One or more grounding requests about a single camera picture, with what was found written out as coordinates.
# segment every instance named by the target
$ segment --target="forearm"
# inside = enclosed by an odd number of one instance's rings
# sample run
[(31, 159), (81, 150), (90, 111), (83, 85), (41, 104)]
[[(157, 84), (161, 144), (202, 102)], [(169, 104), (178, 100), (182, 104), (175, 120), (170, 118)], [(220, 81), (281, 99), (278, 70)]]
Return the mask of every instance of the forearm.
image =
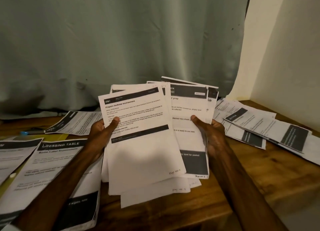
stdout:
[(209, 164), (244, 231), (287, 230), (228, 144), (209, 156)]
[(51, 230), (64, 203), (92, 161), (93, 157), (84, 147), (12, 224), (23, 231)]

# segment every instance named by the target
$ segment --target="person's left arm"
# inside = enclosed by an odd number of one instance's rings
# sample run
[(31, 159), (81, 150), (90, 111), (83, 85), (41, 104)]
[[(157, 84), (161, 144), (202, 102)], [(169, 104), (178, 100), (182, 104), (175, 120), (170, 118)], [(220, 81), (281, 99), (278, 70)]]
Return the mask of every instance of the person's left arm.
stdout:
[(51, 230), (64, 203), (86, 169), (101, 156), (119, 121), (115, 117), (107, 128), (104, 128), (103, 120), (94, 123), (82, 150), (11, 224), (22, 231)]

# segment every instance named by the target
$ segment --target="table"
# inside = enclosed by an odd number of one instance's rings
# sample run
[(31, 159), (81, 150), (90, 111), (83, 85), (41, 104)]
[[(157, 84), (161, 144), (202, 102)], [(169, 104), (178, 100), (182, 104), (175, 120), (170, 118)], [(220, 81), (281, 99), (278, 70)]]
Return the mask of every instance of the table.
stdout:
[[(250, 100), (243, 104), (271, 111)], [(18, 134), (30, 127), (51, 126), (62, 117), (12, 120), (0, 125), (1, 135)], [(276, 119), (310, 129), (277, 114)], [(69, 135), (67, 139), (83, 138)], [(228, 138), (254, 183), (279, 215), (297, 211), (319, 198), (320, 167), (267, 142), (266, 150)], [(101, 185), (98, 222), (92, 230), (239, 230), (239, 224), (212, 172), (202, 186), (190, 193), (172, 194), (124, 209), (120, 197), (108, 195), (108, 183)]]

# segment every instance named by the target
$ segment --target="curtain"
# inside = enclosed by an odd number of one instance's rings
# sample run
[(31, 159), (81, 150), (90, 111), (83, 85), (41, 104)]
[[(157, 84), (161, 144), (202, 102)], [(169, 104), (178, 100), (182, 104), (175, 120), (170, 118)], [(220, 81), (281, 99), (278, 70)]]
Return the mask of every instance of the curtain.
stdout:
[(0, 118), (162, 75), (234, 84), (247, 0), (0, 0)]

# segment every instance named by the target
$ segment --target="white wall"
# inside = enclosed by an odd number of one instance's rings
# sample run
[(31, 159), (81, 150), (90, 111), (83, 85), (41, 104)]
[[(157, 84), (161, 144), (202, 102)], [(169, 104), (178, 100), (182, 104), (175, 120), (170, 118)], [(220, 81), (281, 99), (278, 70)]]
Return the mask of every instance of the white wall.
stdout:
[(283, 0), (251, 100), (320, 131), (320, 0)]
[(239, 71), (229, 99), (250, 99), (282, 0), (250, 0), (244, 22)]

